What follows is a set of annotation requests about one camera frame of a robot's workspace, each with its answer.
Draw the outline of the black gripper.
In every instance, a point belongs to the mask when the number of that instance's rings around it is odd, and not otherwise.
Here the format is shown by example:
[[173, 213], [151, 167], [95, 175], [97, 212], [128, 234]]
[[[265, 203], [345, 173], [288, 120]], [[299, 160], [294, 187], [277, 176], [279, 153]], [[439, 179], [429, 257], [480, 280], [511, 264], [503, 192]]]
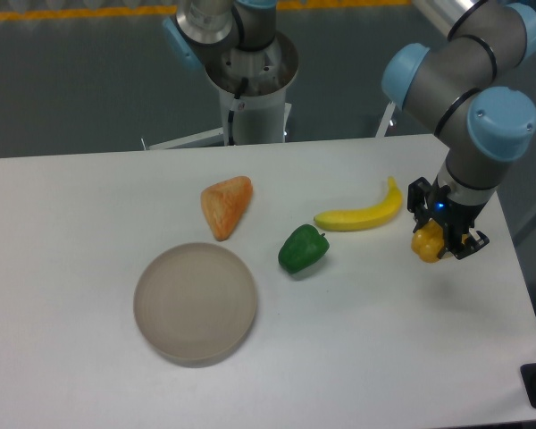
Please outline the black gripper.
[[413, 232], [421, 230], [429, 221], [434, 221], [443, 230], [438, 259], [453, 256], [461, 260], [490, 243], [486, 234], [474, 229], [475, 220], [488, 201], [487, 190], [468, 189], [440, 178], [428, 182], [420, 177], [407, 189], [407, 211], [415, 220]]

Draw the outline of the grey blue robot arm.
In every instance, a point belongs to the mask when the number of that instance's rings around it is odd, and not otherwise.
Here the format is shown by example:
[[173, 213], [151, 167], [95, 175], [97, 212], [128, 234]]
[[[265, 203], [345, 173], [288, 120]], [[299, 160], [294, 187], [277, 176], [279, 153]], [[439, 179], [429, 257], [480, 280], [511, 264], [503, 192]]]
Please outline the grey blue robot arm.
[[[488, 243], [474, 223], [536, 131], [536, 107], [499, 87], [504, 72], [536, 52], [536, 12], [494, 1], [419, 1], [448, 43], [421, 44], [389, 61], [381, 88], [448, 148], [433, 181], [409, 185], [413, 251], [426, 262], [468, 257]], [[226, 145], [281, 143], [285, 92], [297, 75], [291, 41], [276, 29], [273, 1], [181, 1], [163, 21], [176, 55], [204, 68], [217, 88]]]

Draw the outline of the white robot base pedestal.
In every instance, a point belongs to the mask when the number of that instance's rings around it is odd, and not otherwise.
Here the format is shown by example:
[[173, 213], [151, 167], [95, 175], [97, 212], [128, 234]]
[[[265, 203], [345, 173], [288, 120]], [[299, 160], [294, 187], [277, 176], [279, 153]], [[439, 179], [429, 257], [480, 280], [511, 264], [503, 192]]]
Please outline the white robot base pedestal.
[[[297, 76], [299, 61], [292, 41], [276, 32], [272, 43], [257, 51], [233, 48], [205, 67], [206, 75], [219, 95], [224, 144], [242, 146], [268, 137], [280, 140], [287, 89]], [[228, 121], [232, 101], [246, 102], [244, 112], [236, 111]]]

